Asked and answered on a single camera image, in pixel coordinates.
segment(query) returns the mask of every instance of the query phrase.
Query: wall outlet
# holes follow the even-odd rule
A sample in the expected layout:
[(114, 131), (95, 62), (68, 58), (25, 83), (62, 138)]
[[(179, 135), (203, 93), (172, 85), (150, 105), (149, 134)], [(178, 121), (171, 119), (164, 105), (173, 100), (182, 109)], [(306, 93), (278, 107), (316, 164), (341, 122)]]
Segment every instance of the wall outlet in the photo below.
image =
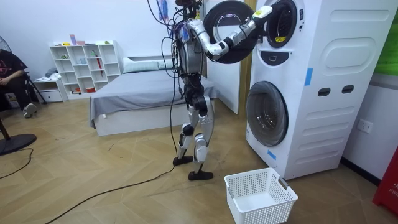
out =
[(373, 126), (372, 122), (359, 119), (356, 129), (369, 134), (372, 130), (372, 126)]

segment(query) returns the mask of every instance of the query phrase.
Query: cubby shelf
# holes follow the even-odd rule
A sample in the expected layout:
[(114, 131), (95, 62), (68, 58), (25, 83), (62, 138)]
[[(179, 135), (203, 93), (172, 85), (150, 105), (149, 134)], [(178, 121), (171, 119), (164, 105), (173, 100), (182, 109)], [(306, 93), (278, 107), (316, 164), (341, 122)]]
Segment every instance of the cubby shelf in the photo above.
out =
[[(121, 74), (116, 42), (109, 42), (110, 44), (50, 46), (69, 100), (90, 97), (87, 88), (94, 87), (98, 91)], [(79, 89), (81, 94), (73, 93)]]

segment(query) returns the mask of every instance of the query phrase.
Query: stacked washer dryer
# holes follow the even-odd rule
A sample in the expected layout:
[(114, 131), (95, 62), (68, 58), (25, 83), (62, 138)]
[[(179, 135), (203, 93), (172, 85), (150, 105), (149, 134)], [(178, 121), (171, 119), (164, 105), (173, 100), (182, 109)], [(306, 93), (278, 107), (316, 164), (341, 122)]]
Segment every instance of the stacked washer dryer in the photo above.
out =
[(253, 51), (246, 139), (292, 179), (338, 167), (398, 1), (280, 3)]

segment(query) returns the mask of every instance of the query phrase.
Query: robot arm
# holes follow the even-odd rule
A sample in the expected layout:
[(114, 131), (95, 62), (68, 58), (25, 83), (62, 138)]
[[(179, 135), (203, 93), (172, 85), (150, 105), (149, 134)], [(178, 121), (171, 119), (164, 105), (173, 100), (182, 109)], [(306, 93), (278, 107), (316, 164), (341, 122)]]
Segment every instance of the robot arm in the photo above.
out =
[(269, 18), (268, 15), (272, 12), (272, 8), (271, 6), (262, 6), (260, 10), (252, 15), (252, 18), (248, 19), (245, 24), (240, 25), (239, 29), (215, 44), (210, 43), (210, 37), (200, 19), (190, 19), (186, 24), (186, 28), (189, 32), (196, 34), (207, 57), (217, 61), (228, 53), (231, 47), (238, 45), (242, 40), (247, 38), (251, 32), (258, 28), (262, 29), (264, 23)]

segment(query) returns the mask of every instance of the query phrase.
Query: round door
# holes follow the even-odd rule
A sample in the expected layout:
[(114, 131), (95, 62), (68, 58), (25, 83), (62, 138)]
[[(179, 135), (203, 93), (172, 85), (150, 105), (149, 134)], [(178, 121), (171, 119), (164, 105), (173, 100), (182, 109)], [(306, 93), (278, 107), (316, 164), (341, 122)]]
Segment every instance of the round door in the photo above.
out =
[[(210, 43), (215, 44), (233, 33), (244, 21), (253, 15), (254, 11), (241, 1), (221, 1), (206, 14), (203, 20)], [(242, 61), (257, 44), (257, 33), (251, 32), (238, 45), (231, 47), (218, 63), (231, 64)]]
[(287, 132), (288, 114), (279, 90), (270, 82), (254, 84), (246, 104), (248, 123), (254, 137), (265, 146), (276, 146)]
[[(275, 1), (268, 0), (266, 5)], [(293, 36), (297, 25), (297, 8), (293, 0), (280, 0), (278, 10), (272, 12), (266, 24), (267, 40), (271, 47), (283, 47)]]

